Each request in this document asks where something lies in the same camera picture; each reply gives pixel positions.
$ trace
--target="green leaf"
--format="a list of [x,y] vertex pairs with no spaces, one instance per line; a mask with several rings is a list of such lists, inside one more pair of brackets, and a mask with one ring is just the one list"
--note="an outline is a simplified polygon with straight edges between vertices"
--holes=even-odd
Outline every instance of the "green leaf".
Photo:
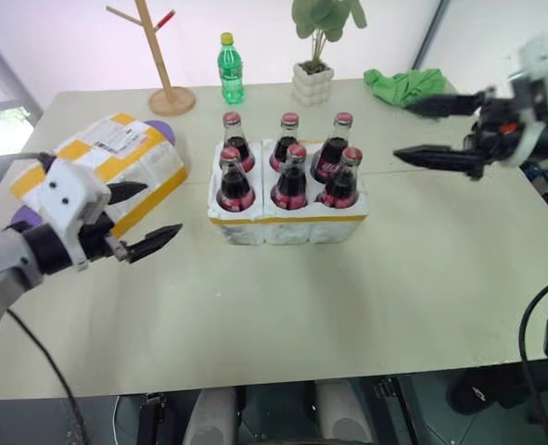
[[334,0],[316,0],[309,11],[311,23],[317,26],[317,22],[327,17],[334,7]]
[[341,30],[346,24],[349,15],[350,7],[346,3],[336,2],[330,13],[322,20],[315,22],[315,26],[323,31]]
[[318,0],[294,0],[292,3],[292,19],[297,25],[312,25],[311,10]]
[[344,31],[341,28],[336,30],[327,30],[325,31],[325,37],[329,42],[337,42],[341,39],[343,33]]
[[314,26],[312,25],[296,25],[296,34],[301,39],[306,39],[314,32]]
[[346,0],[350,5],[351,17],[358,28],[366,28],[366,15],[360,0]]

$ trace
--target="white table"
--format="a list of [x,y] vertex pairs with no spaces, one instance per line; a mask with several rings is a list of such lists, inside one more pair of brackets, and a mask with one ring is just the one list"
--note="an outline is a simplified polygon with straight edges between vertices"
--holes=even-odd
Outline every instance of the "white table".
[[[192,163],[190,178],[124,237],[169,223],[183,231],[134,265],[98,261],[46,279],[15,305],[79,396],[381,375],[518,360],[521,314],[548,283],[548,208],[517,170],[479,183],[419,171],[400,146],[460,144],[469,119],[422,121],[337,82],[304,109],[288,85],[249,87],[238,109],[248,136],[275,136],[282,112],[303,138],[325,137],[334,113],[354,113],[370,215],[338,245],[226,245],[206,216],[210,156],[226,106],[214,87],[167,119]],[[27,150],[56,143],[112,112],[157,119],[149,92],[59,95]],[[0,227],[18,207],[0,186]],[[529,325],[542,356],[545,308]],[[11,320],[0,326],[0,399],[63,397],[39,351]]]

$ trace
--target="potted plant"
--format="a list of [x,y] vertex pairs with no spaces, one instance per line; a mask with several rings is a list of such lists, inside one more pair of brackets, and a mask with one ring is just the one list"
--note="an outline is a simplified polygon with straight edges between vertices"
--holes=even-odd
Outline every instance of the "potted plant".
[[321,60],[326,42],[337,42],[351,14],[358,28],[366,27],[359,0],[294,0],[292,19],[301,39],[312,38],[312,58],[294,65],[293,96],[305,106],[329,98],[334,71]]

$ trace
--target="white wall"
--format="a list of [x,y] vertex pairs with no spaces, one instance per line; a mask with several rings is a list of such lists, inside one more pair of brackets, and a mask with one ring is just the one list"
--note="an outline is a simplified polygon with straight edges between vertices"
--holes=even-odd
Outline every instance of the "white wall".
[[460,91],[496,84],[518,70],[517,49],[548,35],[548,0],[451,0],[424,66],[441,68]]
[[[233,32],[246,83],[289,82],[310,41],[295,34],[291,0],[147,0],[155,21],[177,15],[159,33],[171,81],[217,84],[220,33]],[[353,22],[325,48],[338,78],[379,68],[410,68],[438,0],[362,0],[369,26]],[[0,0],[0,53],[43,107],[65,90],[159,85],[143,30],[105,11],[137,16],[134,0]]]

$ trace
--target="white plant pot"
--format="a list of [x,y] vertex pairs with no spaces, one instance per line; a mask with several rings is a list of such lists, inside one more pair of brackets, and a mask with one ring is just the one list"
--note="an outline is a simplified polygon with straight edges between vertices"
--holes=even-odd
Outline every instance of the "white plant pot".
[[297,63],[292,76],[292,95],[304,106],[325,102],[331,93],[333,68],[315,74],[307,72]]

